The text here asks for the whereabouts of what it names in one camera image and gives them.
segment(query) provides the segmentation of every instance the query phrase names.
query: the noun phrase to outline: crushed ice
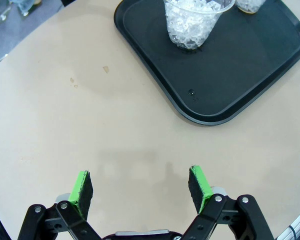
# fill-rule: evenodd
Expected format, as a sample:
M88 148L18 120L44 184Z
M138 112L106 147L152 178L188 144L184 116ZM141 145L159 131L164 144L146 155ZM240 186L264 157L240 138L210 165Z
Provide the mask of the crushed ice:
M236 5L245 12L256 13L266 0L236 0Z
M186 49L200 47L208 38L224 8L211 0L171 0L165 2L167 29L170 39Z

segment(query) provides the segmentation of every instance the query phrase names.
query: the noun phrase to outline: plastic cup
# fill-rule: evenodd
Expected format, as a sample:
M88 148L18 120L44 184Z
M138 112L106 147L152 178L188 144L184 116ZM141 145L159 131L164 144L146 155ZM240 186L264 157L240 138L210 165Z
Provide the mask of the plastic cup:
M178 47L194 50L208 38L222 13L236 0L164 0L166 26Z
M236 0L236 6L247 14L255 14L266 0Z

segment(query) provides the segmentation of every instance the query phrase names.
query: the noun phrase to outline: table surface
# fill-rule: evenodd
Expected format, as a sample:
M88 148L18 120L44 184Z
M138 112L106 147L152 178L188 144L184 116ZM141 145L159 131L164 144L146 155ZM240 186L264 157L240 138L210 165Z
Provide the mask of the table surface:
M0 219L16 239L28 207L50 207L90 170L101 235L196 215L188 168L233 199L254 195L275 236L300 214L300 61L233 120L180 116L117 31L119 0L77 0L0 64ZM300 0L286 0L300 20ZM231 239L226 226L211 239ZM60 239L69 239L61 234Z

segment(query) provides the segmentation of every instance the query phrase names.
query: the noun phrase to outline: stain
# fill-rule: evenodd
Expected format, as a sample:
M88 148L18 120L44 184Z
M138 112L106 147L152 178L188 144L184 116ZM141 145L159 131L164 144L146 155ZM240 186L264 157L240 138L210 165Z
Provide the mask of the stain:
M106 74L109 73L109 71L110 71L110 69L109 69L108 66L104 66L104 67L103 67L103 70L105 71Z

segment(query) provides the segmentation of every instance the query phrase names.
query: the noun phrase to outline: black tray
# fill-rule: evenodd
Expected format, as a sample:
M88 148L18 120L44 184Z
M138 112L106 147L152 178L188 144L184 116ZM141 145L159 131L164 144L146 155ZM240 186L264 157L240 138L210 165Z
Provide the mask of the black tray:
M232 119L300 59L300 22L281 0L256 14L234 6L195 51L170 41L163 0L123 0L114 22L174 107L204 125Z

